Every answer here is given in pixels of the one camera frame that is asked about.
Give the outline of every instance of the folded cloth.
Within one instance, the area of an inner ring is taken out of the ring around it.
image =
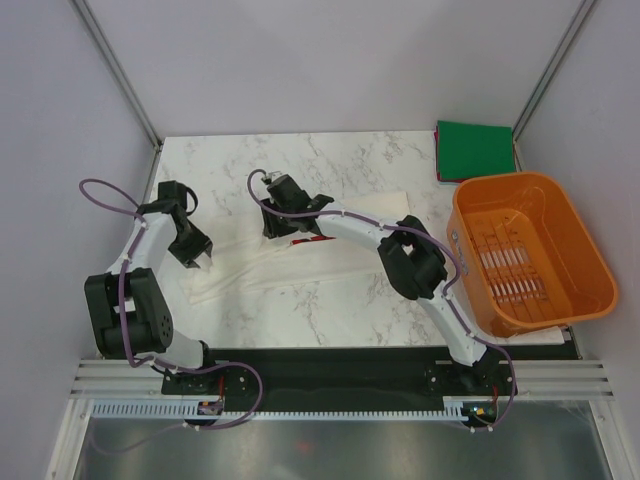
[[[344,200],[343,204],[378,217],[401,220],[409,214],[406,192],[384,193]],[[337,280],[383,271],[376,252],[340,239],[294,242],[311,233],[295,233],[269,240],[262,236],[260,212],[216,217],[205,233],[213,242],[209,270],[189,270],[181,287],[191,304],[229,292]]]

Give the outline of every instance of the wall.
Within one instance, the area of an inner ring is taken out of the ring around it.
[[[84,279],[130,227],[77,184],[101,177],[140,198],[152,149],[65,0],[4,2],[0,44],[0,469],[38,479],[78,360],[95,350]]]
[[[604,360],[640,450],[640,3],[600,2],[521,139],[527,168],[569,191],[612,268],[620,302],[576,326]]]
[[[512,125],[579,0],[88,0],[160,135]]]

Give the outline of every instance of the marble tabletop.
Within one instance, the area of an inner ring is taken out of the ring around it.
[[[178,180],[198,194],[191,217],[196,225],[253,212],[257,207],[247,194],[246,177],[263,168],[290,174],[311,196],[407,192],[411,213],[447,243],[455,187],[436,181],[434,155],[431,131],[174,137],[164,144],[152,198],[158,182]],[[398,295],[382,273],[233,292],[195,305],[180,287],[185,276],[167,255],[158,280],[174,324],[210,347],[444,345],[426,312]],[[461,283],[455,293],[468,308]],[[562,342],[562,332],[551,329],[501,343]]]

